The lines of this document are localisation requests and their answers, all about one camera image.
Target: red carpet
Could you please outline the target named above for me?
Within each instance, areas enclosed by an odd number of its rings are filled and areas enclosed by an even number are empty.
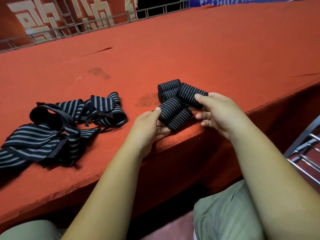
[[[77,168],[33,164],[3,185],[0,232],[84,201],[88,192],[67,194],[100,178],[134,119],[159,104],[157,84],[172,79],[231,97],[285,151],[320,113],[319,8],[320,0],[196,8],[0,54],[1,143],[36,102],[117,91],[129,118],[98,135]],[[133,217],[196,182],[213,193],[241,175],[227,141],[195,120],[187,126],[142,163]]]

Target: right hand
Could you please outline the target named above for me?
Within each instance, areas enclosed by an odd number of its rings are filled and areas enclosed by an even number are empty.
[[[228,140],[231,140],[241,128],[246,129],[246,126],[251,123],[238,105],[226,96],[210,92],[208,96],[196,94],[194,98],[203,105],[202,112],[196,114],[195,118],[202,120],[202,126],[215,128]]]

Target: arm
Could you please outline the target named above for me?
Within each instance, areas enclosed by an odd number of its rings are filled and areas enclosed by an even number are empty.
[[[230,99],[195,96],[196,115],[231,141],[269,239],[320,239],[320,196]]]
[[[157,127],[160,108],[139,116],[124,144],[61,240],[126,239],[142,158],[170,133]]]

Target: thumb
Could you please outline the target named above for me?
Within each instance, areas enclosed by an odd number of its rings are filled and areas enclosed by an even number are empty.
[[[158,121],[158,118],[160,117],[161,114],[161,108],[160,107],[156,107],[154,109],[154,111],[151,112],[151,114],[149,115],[148,119],[151,121],[154,121],[154,123],[156,124]]]
[[[196,93],[194,95],[195,100],[199,103],[202,104],[204,106],[206,106],[207,108],[211,109],[214,106],[215,103],[215,99],[208,97],[208,96],[203,96],[201,94]]]

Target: leg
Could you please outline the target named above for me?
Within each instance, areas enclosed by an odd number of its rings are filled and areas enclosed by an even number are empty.
[[[263,240],[262,225],[244,180],[200,199],[193,211],[197,240]]]
[[[65,231],[48,220],[35,220],[6,230],[0,240],[60,240]]]

